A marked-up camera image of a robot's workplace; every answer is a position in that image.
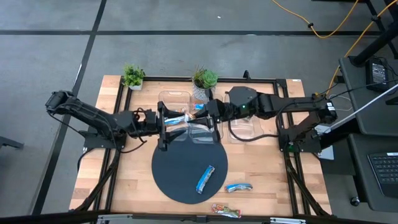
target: plastic bin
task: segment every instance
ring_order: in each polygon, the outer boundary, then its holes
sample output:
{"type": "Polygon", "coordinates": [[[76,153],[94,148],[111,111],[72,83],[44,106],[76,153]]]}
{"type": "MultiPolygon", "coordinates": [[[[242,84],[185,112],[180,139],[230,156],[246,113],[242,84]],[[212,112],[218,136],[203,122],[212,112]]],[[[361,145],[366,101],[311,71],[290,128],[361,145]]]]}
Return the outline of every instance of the plastic bin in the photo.
{"type": "MultiPolygon", "coordinates": [[[[187,91],[162,91],[159,93],[159,101],[163,101],[164,105],[169,110],[174,111],[189,111],[191,105],[191,94],[187,91]]],[[[167,125],[166,130],[172,132],[175,130],[186,130],[174,141],[184,141],[188,136],[188,124],[184,121],[175,125],[167,125]]]]}
{"type": "MultiPolygon", "coordinates": [[[[223,96],[219,95],[219,94],[215,94],[214,99],[219,99],[221,101],[223,101],[223,96]]],[[[200,107],[201,105],[207,103],[208,100],[198,100],[196,99],[194,96],[191,97],[191,107],[190,107],[190,113],[191,114],[195,114],[197,111],[199,111],[200,109],[198,107],[200,107]]],[[[189,129],[189,136],[190,138],[192,138],[192,141],[194,143],[198,143],[198,144],[213,144],[213,136],[212,136],[212,132],[214,131],[214,129],[208,129],[206,126],[204,125],[200,125],[200,124],[189,124],[190,129],[189,129]]],[[[223,138],[223,124],[217,124],[217,128],[218,131],[220,133],[220,138],[223,138]]]]}
{"type": "MultiPolygon", "coordinates": [[[[228,94],[225,95],[225,102],[229,102],[228,94]]],[[[255,116],[252,116],[251,118],[242,118],[231,121],[231,130],[233,133],[235,133],[235,135],[242,139],[251,139],[264,133],[261,128],[259,118],[255,116]]],[[[229,130],[228,140],[231,143],[243,143],[242,141],[237,140],[234,136],[232,136],[229,130]]]]}

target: wooden table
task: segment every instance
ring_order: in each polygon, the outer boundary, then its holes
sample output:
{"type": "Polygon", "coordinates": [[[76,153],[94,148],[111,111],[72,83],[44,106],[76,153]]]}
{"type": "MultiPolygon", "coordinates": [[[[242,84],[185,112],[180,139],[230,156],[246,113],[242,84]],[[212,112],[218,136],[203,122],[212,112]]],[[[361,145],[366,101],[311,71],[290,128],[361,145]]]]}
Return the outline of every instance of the wooden table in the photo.
{"type": "MultiPolygon", "coordinates": [[[[120,76],[105,75],[99,90],[96,107],[113,112],[118,92],[120,76]]],[[[232,86],[248,86],[263,93],[273,94],[271,84],[263,83],[218,83],[216,93],[225,96],[225,91],[232,86]]],[[[300,80],[287,80],[289,96],[304,96],[300,80]]],[[[133,91],[129,110],[138,107],[156,110],[158,95],[163,90],[187,91],[192,94],[191,82],[144,82],[142,91],[133,91]]],[[[127,90],[123,91],[122,105],[127,90]]],[[[303,120],[308,113],[294,113],[294,123],[303,120]]],[[[260,120],[264,133],[276,133],[275,118],[260,120]]],[[[123,213],[163,213],[163,214],[212,214],[214,203],[241,209],[243,215],[255,216],[291,216],[288,184],[282,153],[279,151],[277,138],[263,138],[258,141],[239,144],[231,143],[226,125],[221,140],[228,156],[228,175],[224,184],[248,182],[253,190],[226,193],[223,188],[206,202],[187,205],[169,199],[164,195],[152,176],[151,160],[157,144],[157,136],[145,137],[147,144],[129,154],[122,154],[114,189],[112,212],[123,213]]],[[[124,150],[132,149],[139,144],[138,139],[127,138],[124,150]]],[[[104,149],[95,149],[87,154],[80,166],[72,195],[70,208],[76,208],[89,195],[100,176],[104,149]]],[[[310,153],[301,153],[305,183],[322,208],[331,213],[328,195],[320,162],[310,153]]],[[[298,208],[303,213],[300,191],[297,186],[298,208]]],[[[104,208],[107,193],[104,188],[100,208],[104,208]]]]}

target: potted plant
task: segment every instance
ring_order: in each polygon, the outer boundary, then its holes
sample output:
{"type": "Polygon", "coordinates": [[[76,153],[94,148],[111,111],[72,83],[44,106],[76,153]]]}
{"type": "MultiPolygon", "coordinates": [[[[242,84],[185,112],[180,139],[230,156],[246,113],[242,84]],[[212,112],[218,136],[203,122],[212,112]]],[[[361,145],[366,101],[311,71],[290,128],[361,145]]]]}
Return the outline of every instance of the potted plant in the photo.
{"type": "Polygon", "coordinates": [[[124,66],[124,86],[130,87],[132,90],[142,90],[142,83],[145,77],[145,72],[138,66],[125,65],[124,66]]]}
{"type": "Polygon", "coordinates": [[[202,68],[197,68],[193,74],[193,95],[198,100],[207,100],[205,90],[210,89],[213,94],[216,91],[218,75],[217,73],[202,68]]]}

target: black circular mat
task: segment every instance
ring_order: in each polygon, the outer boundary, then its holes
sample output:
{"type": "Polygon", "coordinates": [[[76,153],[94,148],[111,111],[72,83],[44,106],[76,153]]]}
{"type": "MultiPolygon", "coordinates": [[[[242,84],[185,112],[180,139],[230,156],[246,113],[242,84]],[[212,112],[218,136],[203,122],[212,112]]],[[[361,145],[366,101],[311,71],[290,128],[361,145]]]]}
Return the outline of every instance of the black circular mat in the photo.
{"type": "Polygon", "coordinates": [[[152,157],[152,175],[158,188],[169,198],[187,204],[204,202],[217,193],[227,170],[228,160],[221,143],[195,144],[186,138],[173,141],[166,152],[156,148],[152,157]],[[199,194],[196,186],[209,165],[215,171],[199,194]]]}

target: white cable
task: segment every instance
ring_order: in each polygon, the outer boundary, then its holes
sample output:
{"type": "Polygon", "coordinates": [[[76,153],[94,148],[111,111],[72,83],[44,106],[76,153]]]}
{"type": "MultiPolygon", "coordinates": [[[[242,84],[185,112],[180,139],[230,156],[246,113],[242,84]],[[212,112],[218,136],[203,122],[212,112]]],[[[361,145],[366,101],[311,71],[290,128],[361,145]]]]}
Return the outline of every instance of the white cable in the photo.
{"type": "Polygon", "coordinates": [[[325,132],[327,132],[328,130],[331,130],[332,128],[334,128],[335,126],[345,122],[347,119],[349,119],[350,117],[356,115],[357,113],[359,113],[361,110],[365,109],[366,107],[368,107],[369,105],[371,105],[373,102],[375,102],[376,100],[382,98],[384,95],[386,95],[387,93],[391,92],[392,90],[394,90],[395,88],[398,87],[398,84],[394,85],[392,88],[390,88],[389,90],[385,91],[383,94],[381,94],[380,96],[376,97],[375,99],[371,100],[369,103],[366,103],[363,107],[361,107],[359,110],[355,111],[354,113],[350,114],[348,117],[342,119],[341,121],[335,123],[334,125],[330,126],[325,132]]]}
{"type": "MultiPolygon", "coordinates": [[[[345,97],[345,96],[337,96],[337,97],[346,99],[346,100],[349,101],[349,103],[351,103],[351,100],[350,100],[348,97],[345,97]]],[[[338,109],[338,108],[335,107],[335,110],[337,110],[337,111],[350,111],[350,110],[352,110],[352,109],[353,109],[352,106],[351,106],[349,109],[338,109]]]]}

